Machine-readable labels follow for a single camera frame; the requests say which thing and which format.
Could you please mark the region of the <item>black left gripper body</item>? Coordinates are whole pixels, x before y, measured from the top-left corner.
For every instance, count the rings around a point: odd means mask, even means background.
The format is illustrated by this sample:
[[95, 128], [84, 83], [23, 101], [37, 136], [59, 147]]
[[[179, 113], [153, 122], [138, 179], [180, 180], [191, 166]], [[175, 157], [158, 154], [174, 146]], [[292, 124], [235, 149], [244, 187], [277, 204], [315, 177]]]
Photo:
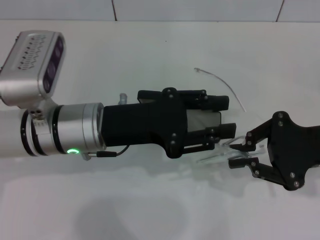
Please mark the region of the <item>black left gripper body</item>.
[[165, 88], [153, 102], [103, 109], [101, 136], [108, 147], [156, 144], [177, 159], [183, 154], [187, 129], [187, 110], [175, 88]]

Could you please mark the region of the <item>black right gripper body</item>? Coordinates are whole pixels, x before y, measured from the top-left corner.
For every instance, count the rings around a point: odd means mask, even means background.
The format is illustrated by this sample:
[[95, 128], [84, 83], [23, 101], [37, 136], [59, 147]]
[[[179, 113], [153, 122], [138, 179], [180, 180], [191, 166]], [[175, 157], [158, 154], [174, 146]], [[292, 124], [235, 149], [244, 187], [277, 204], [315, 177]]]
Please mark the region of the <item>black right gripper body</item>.
[[320, 127], [297, 125], [287, 112], [278, 111], [271, 119], [267, 148], [284, 188], [295, 191], [304, 186], [307, 171], [320, 165]]

